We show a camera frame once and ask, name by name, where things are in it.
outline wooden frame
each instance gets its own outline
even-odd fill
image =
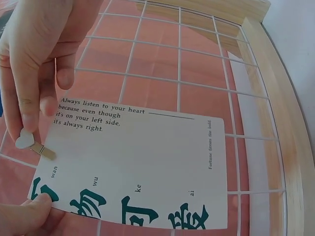
[[[254,93],[262,95],[266,89],[278,131],[279,143],[283,158],[287,202],[287,235],[313,236],[315,219],[315,167],[313,155],[301,109],[284,66],[273,47],[261,22],[267,13],[270,3],[266,0],[153,0],[156,3],[179,6],[193,11],[207,13],[242,26],[250,43],[252,52],[260,69],[265,88],[259,81],[252,67],[247,66],[251,87]],[[176,10],[147,6],[147,11],[166,16],[177,21]],[[205,17],[198,14],[182,16],[182,24],[207,29],[193,29],[208,39],[216,42],[215,29],[205,22]],[[218,28],[224,34],[243,40],[241,32],[222,24]],[[226,38],[222,47],[251,63],[252,56],[248,48],[240,41]],[[273,134],[273,125],[266,103],[257,101],[258,113],[263,134]],[[265,142],[266,163],[268,168],[269,187],[281,187],[280,166],[276,161],[277,147]],[[277,194],[270,197],[270,235],[283,235],[283,204]]]

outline mini clothespin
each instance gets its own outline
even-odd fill
[[[20,137],[15,141],[15,146],[18,149],[30,148],[37,154],[43,155],[50,160],[54,160],[56,158],[56,154],[53,151],[36,142],[34,140],[34,135],[26,131],[24,128],[21,130]]]

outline fingernail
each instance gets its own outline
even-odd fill
[[[39,194],[33,202],[45,203],[50,200],[50,196],[47,193]]]
[[[67,87],[70,83],[70,80],[67,76],[64,76],[61,80],[59,80],[59,83],[62,87]]]
[[[23,115],[22,115],[22,121],[23,121],[23,126],[24,126],[27,130],[32,130],[33,127],[35,126],[36,117],[35,117],[35,115],[26,115],[26,114],[23,114]]]

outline blue object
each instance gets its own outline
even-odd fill
[[[3,107],[2,107],[1,92],[0,92],[0,117],[2,117],[2,114],[3,114]]]

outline metal grid panel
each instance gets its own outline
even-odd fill
[[[190,86],[197,86],[197,87],[203,87],[203,88],[210,88],[210,89],[215,89],[215,90],[221,90],[221,91],[225,91],[228,93],[228,100],[229,100],[229,105],[230,105],[230,114],[231,114],[231,119],[232,119],[232,133],[226,133],[226,137],[231,137],[234,140],[234,148],[235,148],[235,157],[236,157],[236,172],[237,172],[237,191],[228,191],[228,195],[237,195],[238,196],[238,221],[237,221],[237,236],[241,236],[241,197],[242,195],[253,195],[253,194],[272,194],[272,193],[283,193],[283,199],[284,199],[284,204],[285,204],[285,187],[284,187],[284,171],[283,171],[283,164],[282,164],[282,158],[281,158],[281,152],[280,152],[280,148],[279,148],[279,140],[278,140],[278,136],[277,133],[275,132],[275,137],[274,138],[270,138],[270,137],[255,137],[255,136],[248,136],[248,135],[240,135],[236,133],[236,127],[235,127],[235,120],[234,120],[234,110],[233,110],[233,103],[232,103],[232,98],[231,95],[232,94],[240,94],[240,95],[246,95],[249,97],[254,97],[254,98],[261,98],[261,99],[265,99],[268,103],[269,103],[269,98],[265,92],[264,96],[258,96],[255,94],[251,94],[251,93],[246,93],[246,92],[241,92],[241,91],[237,91],[237,90],[232,90],[229,87],[229,81],[228,81],[228,75],[227,75],[227,70],[226,70],[226,61],[235,61],[235,62],[239,62],[242,64],[248,64],[251,66],[255,66],[257,67],[257,64],[254,61],[254,64],[250,64],[250,63],[245,63],[242,60],[237,60],[237,59],[231,59],[228,58],[226,56],[224,56],[223,54],[223,49],[222,49],[222,45],[221,45],[221,40],[220,40],[220,36],[225,36],[228,38],[232,38],[241,42],[245,42],[248,45],[249,50],[250,49],[250,45],[248,44],[247,38],[244,35],[244,32],[242,30],[242,28],[238,25],[233,24],[234,26],[238,27],[245,40],[239,40],[238,38],[232,37],[230,35],[226,35],[223,33],[218,32],[217,29],[217,22],[225,22],[228,24],[232,24],[230,22],[227,22],[223,19],[217,19],[213,16],[209,16],[209,15],[205,15],[202,13],[198,13],[198,12],[193,12],[191,10],[188,9],[181,9],[181,8],[177,8],[177,7],[173,7],[173,6],[166,6],[163,4],[156,4],[156,3],[152,3],[152,2],[147,2],[147,1],[137,1],[137,2],[141,2],[144,3],[144,7],[142,10],[142,13],[140,16],[132,16],[132,15],[125,15],[125,14],[116,14],[116,13],[108,13],[108,9],[110,7],[110,5],[112,4],[112,2],[114,2],[116,0],[110,0],[107,7],[105,8],[105,10],[101,13],[99,13],[100,18],[99,21],[96,24],[95,29],[93,30],[92,35],[87,36],[88,42],[87,45],[85,47],[85,49],[82,52],[82,55],[77,63],[77,67],[76,67],[76,72],[78,71],[86,71],[86,72],[97,72],[97,73],[104,73],[104,74],[115,74],[115,75],[121,75],[124,77],[123,80],[123,85],[121,88],[121,92],[120,92],[120,96],[119,96],[119,102],[121,103],[124,97],[124,93],[125,93],[125,88],[126,88],[126,81],[127,81],[127,77],[139,77],[139,78],[144,78],[144,79],[151,79],[151,80],[158,80],[158,81],[165,81],[165,82],[171,82],[171,83],[176,83],[177,84],[177,111],[180,112],[181,111],[181,86],[182,85],[190,85]],[[171,7],[173,9],[177,9],[179,12],[179,19],[178,22],[172,22],[172,21],[166,21],[166,20],[161,20],[161,19],[154,19],[154,18],[149,18],[149,17],[145,17],[145,10],[148,4],[154,4],[154,5],[159,5],[159,6],[163,6],[163,7]],[[199,14],[199,15],[203,15],[206,17],[209,17],[209,19],[212,19],[214,27],[215,27],[215,31],[212,30],[208,30],[208,29],[204,29],[204,28],[199,28],[199,27],[195,27],[195,26],[190,26],[190,25],[186,25],[186,24],[182,24],[182,12],[186,11],[186,12],[191,12],[194,14]],[[95,36],[95,33],[98,29],[98,27],[100,26],[102,20],[104,19],[105,16],[123,16],[123,17],[130,17],[130,18],[138,18],[139,19],[139,23],[137,26],[137,30],[135,33],[135,37],[133,40],[131,39],[121,39],[121,38],[111,38],[111,37],[101,37],[101,36]],[[178,25],[178,46],[170,46],[170,45],[164,45],[164,44],[157,44],[157,43],[152,43],[152,42],[145,42],[145,41],[139,41],[138,40],[138,35],[139,35],[139,31],[140,31],[140,27],[141,27],[141,23],[143,20],[152,20],[152,21],[158,21],[158,22],[165,22],[168,24],[177,24]],[[182,27],[189,27],[189,28],[194,28],[194,29],[198,29],[198,30],[204,30],[206,32],[210,32],[216,35],[217,37],[217,41],[218,41],[218,45],[219,45],[219,49],[220,49],[220,55],[215,55],[215,54],[211,54],[211,53],[207,53],[207,52],[202,52],[202,51],[197,51],[197,50],[192,50],[192,49],[188,49],[188,48],[183,48],[182,44],[181,44],[181,34],[182,34]],[[128,62],[127,62],[127,66],[126,66],[126,71],[125,73],[123,72],[118,72],[118,71],[105,71],[105,70],[95,70],[95,69],[90,69],[90,68],[83,68],[82,67],[82,61],[87,53],[87,50],[89,49],[92,39],[110,39],[110,40],[116,40],[116,41],[125,41],[125,42],[131,42],[132,43],[132,47],[131,47],[131,51],[130,51],[130,55],[128,58]],[[160,77],[153,77],[153,76],[145,76],[145,75],[138,75],[138,74],[132,74],[129,72],[130,69],[130,65],[131,65],[131,61],[133,58],[133,53],[134,53],[134,49],[136,44],[148,44],[148,45],[153,45],[153,46],[159,46],[159,47],[165,47],[165,48],[173,48],[173,49],[177,49],[178,50],[178,74],[177,74],[177,80],[171,80],[171,79],[167,79],[167,78],[160,78]],[[209,86],[209,85],[203,85],[203,84],[197,84],[197,83],[192,83],[192,82],[186,82],[186,81],[182,81],[181,80],[181,54],[182,51],[187,51],[187,52],[193,52],[193,53],[198,53],[198,54],[203,54],[203,55],[207,55],[210,57],[217,57],[220,58],[222,60],[222,65],[223,65],[223,70],[224,70],[224,76],[225,76],[225,82],[226,82],[226,88],[219,88],[219,87],[214,87],[214,86]],[[6,131],[3,139],[2,139],[2,143],[0,146],[0,156],[6,159],[9,159],[11,161],[32,167],[36,169],[36,165],[21,161],[21,160],[17,160],[13,157],[7,156],[5,154],[3,154],[3,146],[4,146],[4,141],[6,139],[8,139],[8,132]],[[282,175],[282,181],[283,181],[283,188],[282,189],[269,189],[269,190],[264,190],[264,191],[242,191],[241,189],[241,179],[240,179],[240,163],[239,163],[239,152],[238,152],[238,145],[237,145],[237,139],[241,138],[241,139],[252,139],[252,140],[266,140],[266,141],[275,141],[277,142],[277,147],[278,147],[278,151],[279,151],[279,161],[280,161],[280,167],[281,167],[281,175]],[[101,221],[98,222],[97,225],[97,235],[99,236],[101,232]],[[171,235],[174,236],[175,235],[175,230],[171,231]]]

